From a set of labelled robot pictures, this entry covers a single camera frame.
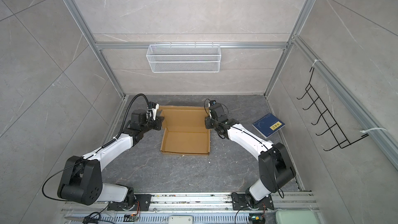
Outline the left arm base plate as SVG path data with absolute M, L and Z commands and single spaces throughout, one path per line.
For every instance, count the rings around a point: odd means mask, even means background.
M 112 202 L 108 211 L 148 211 L 152 195 L 138 194 L 134 196 L 127 196 L 123 202 Z

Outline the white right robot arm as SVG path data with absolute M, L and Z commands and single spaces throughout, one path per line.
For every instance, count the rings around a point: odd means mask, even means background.
M 282 143 L 274 144 L 248 131 L 242 124 L 225 113 L 223 104 L 205 100 L 205 127 L 214 129 L 222 139 L 233 141 L 252 154 L 259 164 L 259 179 L 245 193 L 249 205 L 259 203 L 296 177 L 296 171 L 287 148 Z

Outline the brown cardboard box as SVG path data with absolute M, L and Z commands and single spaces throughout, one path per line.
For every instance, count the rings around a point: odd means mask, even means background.
M 205 127 L 207 114 L 202 107 L 160 106 L 164 117 L 161 153 L 184 156 L 210 154 L 210 130 Z

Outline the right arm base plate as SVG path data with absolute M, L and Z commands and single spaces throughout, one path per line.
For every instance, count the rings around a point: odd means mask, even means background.
M 238 210 L 274 210 L 274 203 L 271 195 L 266 196 L 262 200 L 255 200 L 250 194 L 231 193 L 232 206 L 235 211 Z

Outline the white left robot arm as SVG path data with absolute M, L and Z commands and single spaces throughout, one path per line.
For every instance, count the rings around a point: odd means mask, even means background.
M 58 197 L 84 205 L 107 201 L 118 203 L 121 208 L 131 209 L 136 202 L 134 189 L 104 183 L 102 171 L 119 155 L 138 144 L 146 132 L 162 129 L 164 117 L 156 112 L 154 109 L 134 111 L 127 127 L 119 136 L 82 157 L 70 157 L 62 172 Z

